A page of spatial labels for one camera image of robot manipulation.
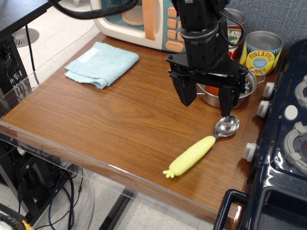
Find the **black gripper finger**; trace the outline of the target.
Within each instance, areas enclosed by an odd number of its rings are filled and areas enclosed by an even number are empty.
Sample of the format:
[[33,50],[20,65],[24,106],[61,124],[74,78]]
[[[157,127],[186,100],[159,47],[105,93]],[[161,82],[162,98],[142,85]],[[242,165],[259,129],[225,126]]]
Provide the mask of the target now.
[[221,116],[227,117],[231,114],[231,111],[234,107],[237,106],[240,90],[238,87],[223,85],[219,88],[219,102]]
[[180,101],[189,106],[197,97],[196,83],[190,76],[170,75]]

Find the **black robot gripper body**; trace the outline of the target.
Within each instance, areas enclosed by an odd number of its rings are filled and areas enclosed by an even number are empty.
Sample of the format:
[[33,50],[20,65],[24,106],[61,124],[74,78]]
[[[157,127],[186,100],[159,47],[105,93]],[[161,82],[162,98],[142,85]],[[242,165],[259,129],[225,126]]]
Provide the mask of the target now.
[[169,55],[170,77],[176,89],[195,89],[196,83],[222,89],[244,89],[248,69],[228,55],[227,21],[219,17],[180,18],[185,53]]

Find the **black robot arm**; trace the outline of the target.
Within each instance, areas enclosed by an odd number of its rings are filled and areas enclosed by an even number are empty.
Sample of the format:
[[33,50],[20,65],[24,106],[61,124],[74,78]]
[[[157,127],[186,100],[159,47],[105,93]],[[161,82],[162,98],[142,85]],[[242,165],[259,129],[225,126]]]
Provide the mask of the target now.
[[226,11],[227,0],[174,0],[180,17],[185,53],[168,55],[170,77],[181,102],[189,106],[197,96],[196,85],[219,89],[221,115],[227,117],[245,92],[248,68],[232,60]]

